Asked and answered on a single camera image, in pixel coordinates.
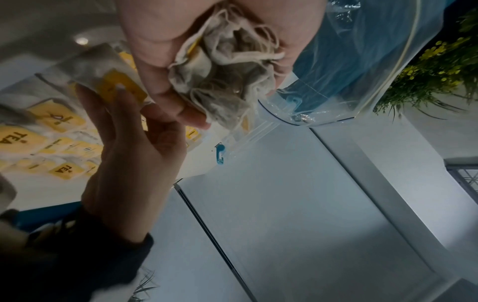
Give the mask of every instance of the human hand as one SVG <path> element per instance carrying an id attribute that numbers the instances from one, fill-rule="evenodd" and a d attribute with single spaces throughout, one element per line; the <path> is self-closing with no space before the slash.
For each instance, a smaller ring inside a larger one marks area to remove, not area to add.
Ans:
<path id="1" fill-rule="evenodd" d="M 175 93 L 167 67 L 181 45 L 207 19 L 218 0 L 116 0 L 123 30 L 141 80 L 159 108 L 176 121 L 206 129 L 206 116 Z M 246 15 L 269 25 L 277 34 L 285 57 L 276 71 L 288 74 L 314 37 L 324 16 L 326 0 L 237 0 Z M 284 80 L 276 77 L 276 87 Z M 145 116 L 155 116 L 151 106 Z"/>
<path id="2" fill-rule="evenodd" d="M 82 204 L 113 233 L 142 242 L 186 157 L 185 128 L 147 118 L 148 131 L 143 131 L 139 105 L 127 91 L 108 105 L 83 86 L 78 85 L 77 95 L 105 145 Z"/>

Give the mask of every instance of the window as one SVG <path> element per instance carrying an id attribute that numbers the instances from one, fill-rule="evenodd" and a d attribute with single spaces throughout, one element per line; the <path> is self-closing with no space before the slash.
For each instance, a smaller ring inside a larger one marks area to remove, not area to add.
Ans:
<path id="1" fill-rule="evenodd" d="M 478 203 L 478 164 L 477 165 L 448 165 L 447 171 Z"/>

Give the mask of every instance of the drawstring tea bag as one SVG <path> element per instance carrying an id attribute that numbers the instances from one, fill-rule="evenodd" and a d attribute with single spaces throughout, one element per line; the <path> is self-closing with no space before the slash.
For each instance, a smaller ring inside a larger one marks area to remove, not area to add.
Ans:
<path id="1" fill-rule="evenodd" d="M 274 64 L 284 57 L 270 28 L 232 4 L 216 5 L 169 66 L 174 90 L 202 109 L 207 122 L 234 130 L 247 111 L 275 89 Z"/>

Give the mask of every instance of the blue zipper slider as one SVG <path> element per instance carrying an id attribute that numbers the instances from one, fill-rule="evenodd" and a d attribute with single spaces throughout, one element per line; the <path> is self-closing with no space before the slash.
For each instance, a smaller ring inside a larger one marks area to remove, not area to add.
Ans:
<path id="1" fill-rule="evenodd" d="M 216 161 L 218 162 L 218 165 L 222 165 L 224 163 L 224 157 L 223 154 L 226 151 L 226 147 L 219 143 L 216 145 Z"/>

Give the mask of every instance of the person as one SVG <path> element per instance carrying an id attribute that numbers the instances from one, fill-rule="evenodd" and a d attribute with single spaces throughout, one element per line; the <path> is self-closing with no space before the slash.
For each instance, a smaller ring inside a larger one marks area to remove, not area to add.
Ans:
<path id="1" fill-rule="evenodd" d="M 77 96 L 98 129 L 104 150 L 81 208 L 61 224 L 0 240 L 5 301 L 89 301 L 98 289 L 131 282 L 148 255 L 148 234 L 186 157 L 185 127 L 208 128 L 167 81 L 167 66 L 216 0 L 117 0 L 118 14 L 138 72 L 156 104 L 140 108 L 119 89 L 105 103 L 77 86 Z M 317 32 L 325 0 L 238 0 L 251 19 L 269 24 L 281 39 L 290 71 Z M 282 81 L 277 78 L 277 85 Z M 146 117 L 143 131 L 140 115 Z M 5 230 L 8 223 L 0 222 Z"/>

